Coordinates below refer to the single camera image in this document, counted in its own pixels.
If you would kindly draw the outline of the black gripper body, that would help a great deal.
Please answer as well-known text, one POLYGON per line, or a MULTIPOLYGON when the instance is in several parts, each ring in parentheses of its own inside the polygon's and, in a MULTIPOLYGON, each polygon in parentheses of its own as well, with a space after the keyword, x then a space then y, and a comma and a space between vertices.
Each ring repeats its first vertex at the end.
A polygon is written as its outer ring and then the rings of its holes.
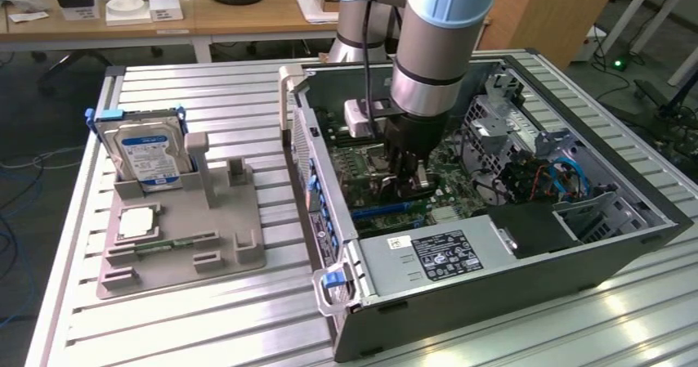
POLYGON ((413 114, 392 116, 385 126, 385 148, 392 166, 429 165, 430 155, 440 145, 449 114, 421 117, 413 114))

